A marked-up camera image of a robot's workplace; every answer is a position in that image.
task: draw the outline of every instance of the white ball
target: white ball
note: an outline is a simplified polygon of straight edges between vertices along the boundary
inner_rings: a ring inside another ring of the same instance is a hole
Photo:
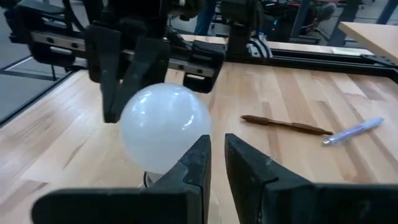
[[[210,134],[211,116],[190,89],[160,83],[128,101],[120,129],[131,159],[148,172],[165,174],[201,135]]]

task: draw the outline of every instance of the wooden tabletop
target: wooden tabletop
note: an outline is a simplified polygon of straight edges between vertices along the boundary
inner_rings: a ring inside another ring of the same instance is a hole
[[[167,82],[181,80],[180,72],[169,70]],[[220,216],[222,223],[239,223],[226,175],[225,133],[235,133],[312,181],[398,183],[398,86],[388,78],[225,63],[215,89],[199,96],[214,127],[209,223],[220,223]],[[141,184],[142,169],[124,152],[119,124],[104,124],[101,113],[100,88],[80,71],[0,129],[0,223],[30,223],[32,203],[54,189]],[[368,118],[386,120],[346,144],[321,147],[322,136],[248,124],[240,120],[242,114],[334,132]]]
[[[371,52],[398,64],[398,26],[341,22],[339,28]]]

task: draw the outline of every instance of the pen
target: pen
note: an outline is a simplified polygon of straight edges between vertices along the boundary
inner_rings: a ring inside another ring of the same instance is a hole
[[[324,146],[330,146],[333,144],[336,144],[338,142],[344,141],[348,138],[351,138],[352,136],[356,134],[360,134],[368,129],[374,128],[376,126],[379,126],[382,122],[384,121],[384,118],[373,118],[370,120],[367,120],[363,122],[362,124],[353,126],[352,128],[349,128],[347,130],[344,130],[340,133],[337,133],[335,135],[332,135],[325,140],[323,140],[322,144]]]

